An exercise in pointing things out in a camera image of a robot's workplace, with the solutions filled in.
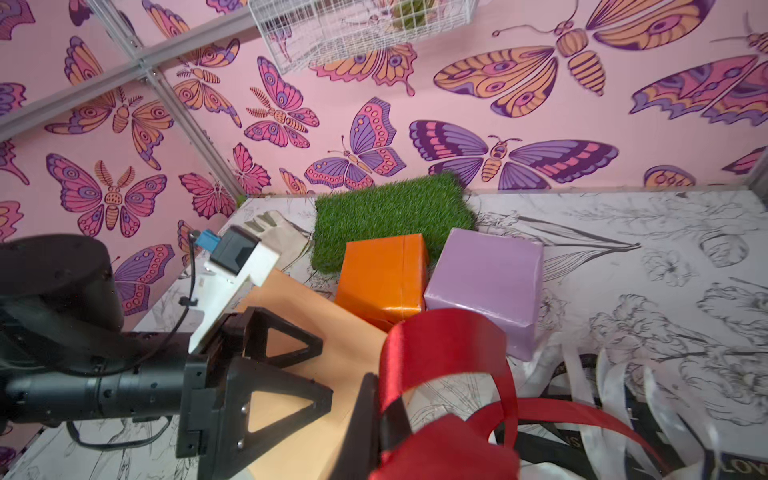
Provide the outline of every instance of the purple box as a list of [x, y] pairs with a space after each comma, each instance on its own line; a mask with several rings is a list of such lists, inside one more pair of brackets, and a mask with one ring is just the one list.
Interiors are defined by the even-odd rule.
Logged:
[[481, 313], [507, 334], [507, 353], [530, 360], [544, 247], [515, 237], [454, 228], [424, 293], [428, 310]]

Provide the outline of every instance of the orange box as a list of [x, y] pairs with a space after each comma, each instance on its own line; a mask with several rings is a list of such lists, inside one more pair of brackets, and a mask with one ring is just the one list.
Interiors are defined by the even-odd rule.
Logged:
[[424, 311], [427, 249], [420, 233], [348, 242], [336, 304], [388, 332]]

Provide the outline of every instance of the red ribbon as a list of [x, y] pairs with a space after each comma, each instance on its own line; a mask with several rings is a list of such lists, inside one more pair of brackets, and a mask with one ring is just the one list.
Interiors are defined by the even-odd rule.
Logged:
[[[488, 444], [488, 437], [502, 422], [505, 423], [506, 435], [504, 447], [514, 449], [518, 418], [610, 429], [639, 443], [664, 465], [642, 437], [601, 410], [564, 400], [518, 399], [505, 356], [506, 343], [506, 335], [501, 329], [483, 315], [468, 310], [430, 310], [395, 325], [384, 342], [379, 364], [381, 413], [407, 390], [458, 373], [490, 374], [501, 401], [478, 410], [467, 420], [466, 427], [460, 429], [455, 417], [446, 420], [443, 417], [432, 422], [411, 435], [395, 452], [390, 452], [383, 459], [381, 469], [371, 474], [370, 478], [406, 478], [402, 476], [404, 472], [411, 472], [408, 476], [413, 478], [438, 478], [432, 476], [437, 475], [437, 471], [442, 472], [440, 478], [461, 478], [459, 472], [467, 468], [483, 471], [480, 475], [483, 478], [517, 478], [517, 467], [514, 476], [508, 475], [511, 458], [516, 462], [517, 455], [494, 457], [488, 453], [490, 456], [472, 457], [451, 452], [455, 447], [452, 442], [461, 442], [464, 448], [473, 452], [484, 449], [498, 451], [499, 447]], [[477, 436], [468, 437], [467, 432], [474, 432]], [[499, 463], [494, 466], [481, 458], [496, 458]], [[435, 462], [442, 466], [432, 465]]]

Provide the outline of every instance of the artificial grass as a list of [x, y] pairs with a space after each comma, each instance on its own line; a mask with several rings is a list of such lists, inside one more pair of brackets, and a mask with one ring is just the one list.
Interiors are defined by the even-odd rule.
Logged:
[[450, 173], [323, 195], [315, 206], [312, 267], [321, 273], [341, 271], [347, 242], [420, 233], [433, 263], [453, 227], [475, 229], [475, 215]]

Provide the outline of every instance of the wrapped gift box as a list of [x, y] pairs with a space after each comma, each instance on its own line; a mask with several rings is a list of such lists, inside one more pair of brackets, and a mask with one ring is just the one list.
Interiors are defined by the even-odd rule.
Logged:
[[388, 332], [424, 310], [426, 267], [420, 233], [349, 242], [336, 304]]
[[544, 247], [515, 237], [454, 228], [424, 294], [428, 310], [481, 313], [507, 333], [507, 353], [530, 360]]

